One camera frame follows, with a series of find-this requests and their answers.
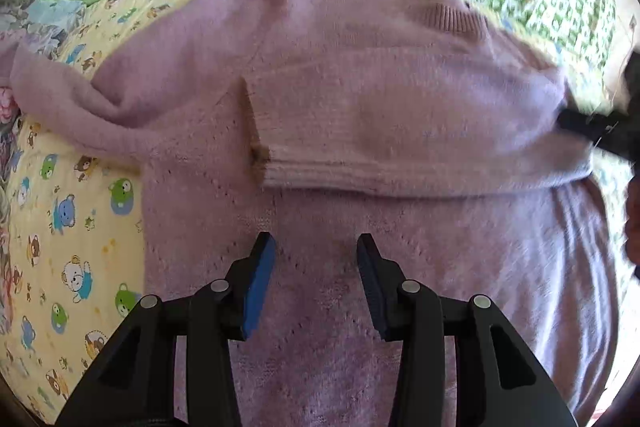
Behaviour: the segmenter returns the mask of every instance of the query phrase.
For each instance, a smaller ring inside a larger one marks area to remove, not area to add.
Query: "knit sweater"
[[[561,73],[461,0],[193,0],[91,83],[0,46],[23,110],[142,166],[147,292],[188,295],[273,233],[231,347],[245,425],[388,422],[400,346],[372,328],[362,232],[441,295],[490,295],[588,420],[618,319],[588,144],[554,130]]]

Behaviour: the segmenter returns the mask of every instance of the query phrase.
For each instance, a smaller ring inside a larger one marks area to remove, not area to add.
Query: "yellow bed sheet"
[[[135,31],[188,1],[96,3],[58,60],[89,79]],[[568,64],[579,100],[592,108],[604,103],[596,71],[521,26],[486,13]],[[12,170],[10,219],[0,235],[0,371],[25,406],[53,423],[143,294],[141,184],[138,172],[83,155],[29,117]]]

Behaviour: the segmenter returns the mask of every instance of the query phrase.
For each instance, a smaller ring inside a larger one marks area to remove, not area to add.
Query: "silver rivet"
[[[418,293],[420,291],[420,283],[411,279],[407,279],[402,283],[402,289],[407,293]]]
[[[221,293],[227,291],[229,288],[229,283],[226,279],[216,279],[211,283],[211,289],[216,293]]]
[[[474,297],[474,304],[478,306],[478,308],[485,310],[491,306],[491,299],[486,295],[476,295]]]
[[[153,308],[156,304],[158,304],[158,297],[155,295],[145,295],[140,299],[140,306],[146,309]]]

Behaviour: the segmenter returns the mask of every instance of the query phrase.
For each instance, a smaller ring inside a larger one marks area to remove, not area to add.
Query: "pink sweater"
[[[245,425],[388,421],[400,346],[372,327],[362,232],[441,295],[492,296],[593,412],[618,315],[588,145],[553,130],[558,71],[462,1],[193,0],[91,83],[1,43],[0,84],[142,164],[148,292],[189,294],[273,233],[260,325],[231,347]]]

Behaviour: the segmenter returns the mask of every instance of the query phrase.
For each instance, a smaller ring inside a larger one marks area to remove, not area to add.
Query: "sweater neckline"
[[[438,2],[423,0],[420,6],[421,22],[442,32],[464,34],[477,40],[484,40],[488,31],[487,19],[472,8],[466,10]]]

